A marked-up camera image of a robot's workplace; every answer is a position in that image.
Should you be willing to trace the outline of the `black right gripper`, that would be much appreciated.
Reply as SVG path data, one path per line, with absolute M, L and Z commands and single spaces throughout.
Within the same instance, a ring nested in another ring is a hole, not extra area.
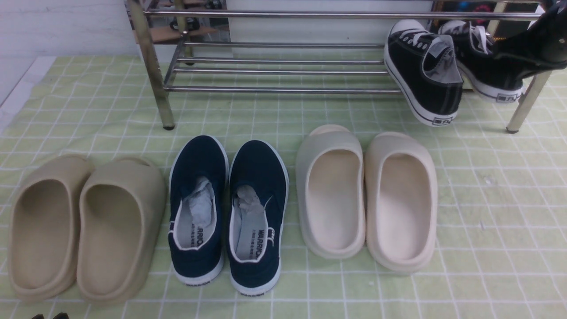
M 526 31 L 497 42 L 496 60 L 525 79 L 567 66 L 567 9 L 565 2 L 551 6 Z

